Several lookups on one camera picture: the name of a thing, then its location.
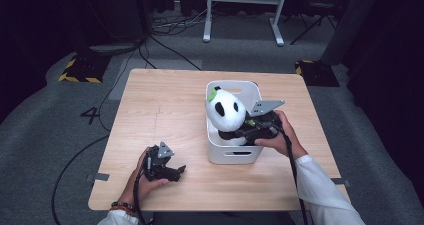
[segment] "stuffed animal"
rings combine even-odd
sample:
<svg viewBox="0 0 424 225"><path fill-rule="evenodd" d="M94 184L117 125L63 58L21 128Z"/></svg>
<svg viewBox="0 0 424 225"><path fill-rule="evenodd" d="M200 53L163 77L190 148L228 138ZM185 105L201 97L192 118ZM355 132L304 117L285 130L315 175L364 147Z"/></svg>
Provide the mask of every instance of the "stuffed animal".
<svg viewBox="0 0 424 225"><path fill-rule="evenodd" d="M237 134L241 128L249 126L245 123L246 107L234 94L219 86L212 89L206 101L206 114L223 139L220 145L240 146L247 143L244 136Z"/></svg>

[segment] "white shirt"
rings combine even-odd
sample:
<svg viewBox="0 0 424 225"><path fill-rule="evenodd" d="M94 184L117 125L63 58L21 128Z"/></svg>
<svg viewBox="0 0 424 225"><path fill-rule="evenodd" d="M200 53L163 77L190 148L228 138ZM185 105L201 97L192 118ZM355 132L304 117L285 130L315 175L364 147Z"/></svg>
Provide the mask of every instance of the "white shirt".
<svg viewBox="0 0 424 225"><path fill-rule="evenodd" d="M365 224L359 213L331 181L321 166L310 155L295 161L299 198L309 203L316 225ZM137 225L138 219L122 210L110 211L99 225Z"/></svg>

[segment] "panda head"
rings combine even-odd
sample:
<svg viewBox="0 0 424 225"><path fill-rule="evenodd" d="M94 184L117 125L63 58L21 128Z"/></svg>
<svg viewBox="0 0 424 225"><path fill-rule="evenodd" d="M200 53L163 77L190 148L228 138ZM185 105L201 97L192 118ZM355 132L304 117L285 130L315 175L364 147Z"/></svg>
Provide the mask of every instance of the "panda head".
<svg viewBox="0 0 424 225"><path fill-rule="evenodd" d="M234 132L243 125L246 108L235 95L215 87L206 101L206 113L216 129Z"/></svg>

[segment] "bracelet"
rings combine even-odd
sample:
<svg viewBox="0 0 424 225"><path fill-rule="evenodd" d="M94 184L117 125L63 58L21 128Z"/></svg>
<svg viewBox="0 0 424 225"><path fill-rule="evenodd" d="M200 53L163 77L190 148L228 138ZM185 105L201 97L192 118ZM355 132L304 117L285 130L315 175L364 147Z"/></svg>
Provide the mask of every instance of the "bracelet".
<svg viewBox="0 0 424 225"><path fill-rule="evenodd" d="M134 207L126 202L113 202L111 205L111 209L110 210L125 210L127 213L130 213L131 216L134 216L135 213L135 209Z"/></svg>

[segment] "wooden table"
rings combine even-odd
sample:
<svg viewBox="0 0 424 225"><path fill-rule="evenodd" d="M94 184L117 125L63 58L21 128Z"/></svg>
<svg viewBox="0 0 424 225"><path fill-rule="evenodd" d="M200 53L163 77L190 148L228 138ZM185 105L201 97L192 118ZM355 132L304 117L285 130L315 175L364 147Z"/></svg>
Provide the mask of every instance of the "wooden table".
<svg viewBox="0 0 424 225"><path fill-rule="evenodd" d="M155 191L146 211L299 210L288 158L264 148L248 165L217 165L208 159L205 97L214 80L258 84L263 100L284 99L283 110L300 142L330 178L340 174L302 77L295 74L145 70L131 71L99 168L89 206L107 210L118 199L139 155L164 141L175 155L167 166L187 165L179 182ZM343 185L339 188L346 195Z"/></svg>

